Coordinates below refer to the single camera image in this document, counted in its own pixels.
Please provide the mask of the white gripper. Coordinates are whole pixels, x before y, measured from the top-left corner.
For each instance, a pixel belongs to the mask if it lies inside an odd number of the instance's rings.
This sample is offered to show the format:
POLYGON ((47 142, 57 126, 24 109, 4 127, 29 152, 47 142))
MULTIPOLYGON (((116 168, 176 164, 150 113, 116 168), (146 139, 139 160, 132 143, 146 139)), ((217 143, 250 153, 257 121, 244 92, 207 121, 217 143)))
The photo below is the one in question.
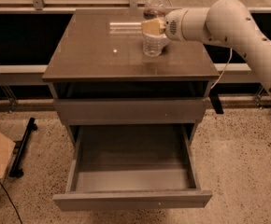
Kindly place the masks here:
POLYGON ((176 9, 171 11, 164 18, 155 18, 141 22, 142 32, 149 35, 165 35, 173 41, 186 41, 185 17, 188 9, 176 9))

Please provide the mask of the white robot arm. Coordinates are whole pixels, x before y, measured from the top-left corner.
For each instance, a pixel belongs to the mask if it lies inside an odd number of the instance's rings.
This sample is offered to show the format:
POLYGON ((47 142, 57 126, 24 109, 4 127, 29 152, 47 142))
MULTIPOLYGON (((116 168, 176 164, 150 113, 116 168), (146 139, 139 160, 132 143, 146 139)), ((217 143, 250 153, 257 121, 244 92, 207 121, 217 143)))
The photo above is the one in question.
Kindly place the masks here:
POLYGON ((238 0, 219 0, 211 7, 176 9, 163 18, 141 23, 148 35, 197 41, 236 51, 271 97, 271 40, 238 0))

